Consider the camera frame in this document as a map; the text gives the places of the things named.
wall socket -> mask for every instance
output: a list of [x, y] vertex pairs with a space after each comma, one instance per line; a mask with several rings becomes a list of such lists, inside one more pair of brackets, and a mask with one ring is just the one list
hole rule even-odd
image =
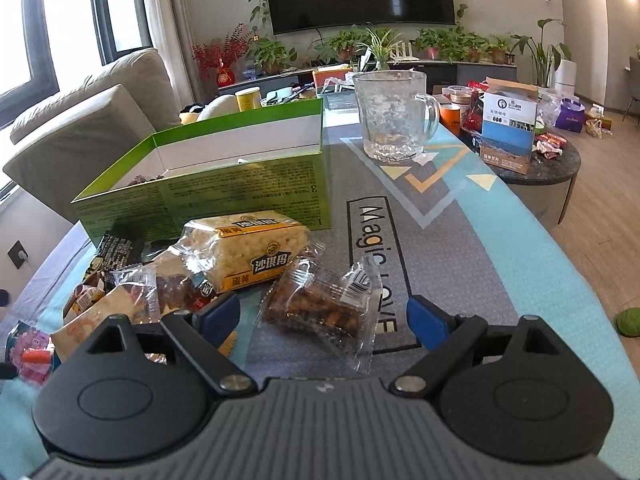
[[25, 263], [25, 260], [23, 260], [20, 256], [18, 256], [18, 253], [20, 251], [24, 251], [24, 254], [26, 254], [27, 257], [29, 257], [29, 255], [27, 254], [27, 251], [24, 250], [24, 247], [20, 243], [20, 240], [18, 240], [16, 241], [14, 246], [11, 249], [9, 249], [9, 252], [7, 253], [9, 255], [9, 258], [11, 258], [11, 261], [14, 263], [16, 269], [20, 269], [20, 267], [22, 267], [22, 265]]

glass mug handle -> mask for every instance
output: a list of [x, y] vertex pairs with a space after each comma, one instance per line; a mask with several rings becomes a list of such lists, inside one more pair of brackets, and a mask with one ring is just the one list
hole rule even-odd
[[424, 137], [422, 138], [422, 143], [426, 144], [431, 140], [438, 129], [438, 124], [440, 124], [440, 105], [438, 104], [437, 99], [428, 94], [414, 93], [413, 97], [416, 101], [422, 101], [427, 107], [427, 113], [429, 115], [427, 119], [427, 125], [424, 129]]

triangle pattern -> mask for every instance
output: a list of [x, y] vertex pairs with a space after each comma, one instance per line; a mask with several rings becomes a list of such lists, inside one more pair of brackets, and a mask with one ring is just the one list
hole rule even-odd
[[473, 180], [476, 184], [478, 184], [478, 186], [482, 187], [487, 191], [491, 191], [491, 188], [494, 185], [495, 179], [498, 178], [494, 174], [467, 175], [466, 177]]
[[399, 176], [409, 171], [411, 167], [410, 166], [380, 166], [380, 169], [384, 171], [386, 174], [388, 174], [388, 176], [390, 176], [393, 180], [395, 180]]
[[440, 152], [429, 152], [429, 153], [421, 153], [420, 155], [414, 156], [414, 161], [424, 166], [427, 162], [431, 162]]

white pillow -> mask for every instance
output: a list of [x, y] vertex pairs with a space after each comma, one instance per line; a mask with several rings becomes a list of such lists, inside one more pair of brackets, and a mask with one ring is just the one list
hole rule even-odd
[[240, 111], [238, 100], [235, 95], [221, 95], [217, 99], [213, 99], [204, 110], [200, 112], [199, 121], [220, 117], [222, 115], [235, 114]]

curtain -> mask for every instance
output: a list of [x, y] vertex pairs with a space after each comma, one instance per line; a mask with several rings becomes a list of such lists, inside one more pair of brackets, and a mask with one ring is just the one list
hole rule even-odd
[[154, 47], [169, 74], [175, 99], [183, 108], [202, 98], [198, 69], [191, 55], [193, 35], [184, 0], [145, 0]]

